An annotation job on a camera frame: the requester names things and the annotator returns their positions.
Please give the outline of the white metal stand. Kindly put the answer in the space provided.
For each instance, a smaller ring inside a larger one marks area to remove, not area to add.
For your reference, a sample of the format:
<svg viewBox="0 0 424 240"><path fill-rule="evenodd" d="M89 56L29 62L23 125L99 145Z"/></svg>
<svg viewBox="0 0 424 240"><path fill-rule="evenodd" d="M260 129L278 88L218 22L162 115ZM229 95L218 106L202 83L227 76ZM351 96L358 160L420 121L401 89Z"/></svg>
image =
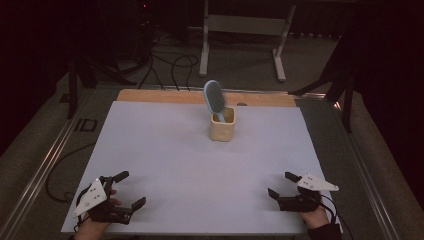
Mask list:
<svg viewBox="0 0 424 240"><path fill-rule="evenodd" d="M284 19L245 17L233 15L216 15L209 12L209 0L204 0L203 14L203 46L200 57L199 75L206 77L208 74L209 61L209 33L226 32L242 34L259 34L279 36L280 43L272 50L273 60L279 82L286 81L286 74L282 62L282 51L290 30L296 6L291 4Z"/></svg>

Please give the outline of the person's left hand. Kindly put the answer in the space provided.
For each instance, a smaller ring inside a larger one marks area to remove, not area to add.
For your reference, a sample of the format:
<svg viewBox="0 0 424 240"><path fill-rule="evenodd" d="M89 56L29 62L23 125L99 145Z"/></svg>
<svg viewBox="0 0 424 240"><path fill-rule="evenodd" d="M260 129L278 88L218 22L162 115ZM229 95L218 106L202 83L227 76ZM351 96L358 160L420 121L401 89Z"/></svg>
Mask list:
<svg viewBox="0 0 424 240"><path fill-rule="evenodd" d="M93 221L86 213L72 240L100 240L110 225L110 222Z"/></svg>

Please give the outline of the cream cheese-shaped cup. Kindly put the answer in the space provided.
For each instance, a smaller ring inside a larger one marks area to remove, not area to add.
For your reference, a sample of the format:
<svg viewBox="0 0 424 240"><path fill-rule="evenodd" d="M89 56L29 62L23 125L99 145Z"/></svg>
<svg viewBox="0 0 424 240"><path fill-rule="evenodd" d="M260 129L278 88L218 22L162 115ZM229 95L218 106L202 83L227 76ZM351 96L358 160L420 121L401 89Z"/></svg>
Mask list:
<svg viewBox="0 0 424 240"><path fill-rule="evenodd" d="M227 107L223 111L224 122L219 121L217 114L212 114L209 126L209 137L213 141L229 142L233 139L236 114L235 109Z"/></svg>

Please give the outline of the white table mat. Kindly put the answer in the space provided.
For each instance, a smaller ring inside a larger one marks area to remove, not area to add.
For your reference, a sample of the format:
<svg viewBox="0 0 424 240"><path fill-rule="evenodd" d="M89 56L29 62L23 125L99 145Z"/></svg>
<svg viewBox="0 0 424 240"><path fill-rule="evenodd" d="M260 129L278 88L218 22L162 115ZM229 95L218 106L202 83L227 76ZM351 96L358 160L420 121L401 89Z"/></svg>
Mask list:
<svg viewBox="0 0 424 240"><path fill-rule="evenodd" d="M305 230L268 192L297 193L285 173L322 176L301 110L238 106L234 137L209 137L203 104L112 104L79 186L122 171L126 204L145 197L128 225L112 233L156 235L290 235Z"/></svg>

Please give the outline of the person's right hand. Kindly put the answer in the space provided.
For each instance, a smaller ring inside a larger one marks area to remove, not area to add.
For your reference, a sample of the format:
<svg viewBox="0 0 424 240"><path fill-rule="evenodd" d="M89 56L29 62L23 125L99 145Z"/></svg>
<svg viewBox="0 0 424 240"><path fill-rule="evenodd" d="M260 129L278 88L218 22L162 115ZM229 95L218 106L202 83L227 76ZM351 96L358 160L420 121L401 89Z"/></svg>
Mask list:
<svg viewBox="0 0 424 240"><path fill-rule="evenodd" d="M313 212L301 212L300 216L309 229L316 229L329 223L326 210L322 206Z"/></svg>

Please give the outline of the light blue hairbrush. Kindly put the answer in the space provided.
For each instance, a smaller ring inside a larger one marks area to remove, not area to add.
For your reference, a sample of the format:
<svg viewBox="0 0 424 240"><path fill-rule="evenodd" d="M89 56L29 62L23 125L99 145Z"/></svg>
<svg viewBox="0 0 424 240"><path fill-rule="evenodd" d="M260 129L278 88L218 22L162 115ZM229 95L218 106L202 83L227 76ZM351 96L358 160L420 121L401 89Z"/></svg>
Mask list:
<svg viewBox="0 0 424 240"><path fill-rule="evenodd" d="M216 114L219 121L224 123L223 111L226 107L226 100L221 85L216 80L209 80L204 85L203 94L209 111Z"/></svg>

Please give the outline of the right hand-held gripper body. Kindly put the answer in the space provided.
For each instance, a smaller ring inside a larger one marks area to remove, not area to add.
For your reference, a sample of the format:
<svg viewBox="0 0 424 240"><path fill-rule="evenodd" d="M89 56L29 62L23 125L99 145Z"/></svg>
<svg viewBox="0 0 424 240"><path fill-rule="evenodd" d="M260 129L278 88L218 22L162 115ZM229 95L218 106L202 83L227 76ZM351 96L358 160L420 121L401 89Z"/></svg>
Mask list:
<svg viewBox="0 0 424 240"><path fill-rule="evenodd" d="M306 173L297 182L298 194L293 197L279 197L281 211L313 212L321 203L322 191L338 191L339 187L326 180Z"/></svg>

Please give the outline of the black floor stand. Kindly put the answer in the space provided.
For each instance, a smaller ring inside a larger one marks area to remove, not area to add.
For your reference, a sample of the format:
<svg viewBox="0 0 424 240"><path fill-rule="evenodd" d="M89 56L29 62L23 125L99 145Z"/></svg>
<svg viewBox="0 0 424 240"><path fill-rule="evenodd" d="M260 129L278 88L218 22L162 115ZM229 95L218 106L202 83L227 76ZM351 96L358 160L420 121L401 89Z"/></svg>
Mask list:
<svg viewBox="0 0 424 240"><path fill-rule="evenodd" d="M86 56L73 56L68 63L68 90L65 94L64 102L68 104L68 119L71 119L78 109L78 80L81 80L83 86L94 88L96 79L91 73L91 68L99 70L102 74L112 78L121 85L133 86L134 82L128 81L118 73L95 62Z"/></svg>

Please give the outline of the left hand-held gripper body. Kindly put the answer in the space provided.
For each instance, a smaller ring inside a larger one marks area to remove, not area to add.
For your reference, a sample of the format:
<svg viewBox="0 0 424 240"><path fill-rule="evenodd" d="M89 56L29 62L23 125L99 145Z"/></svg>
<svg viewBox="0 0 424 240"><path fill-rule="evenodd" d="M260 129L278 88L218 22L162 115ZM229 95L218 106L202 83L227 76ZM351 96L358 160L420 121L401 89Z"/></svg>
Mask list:
<svg viewBox="0 0 424 240"><path fill-rule="evenodd" d="M89 214L95 222L128 224L132 209L117 207L110 201L113 177L99 177L84 189L77 198L73 217L82 221L82 216Z"/></svg>

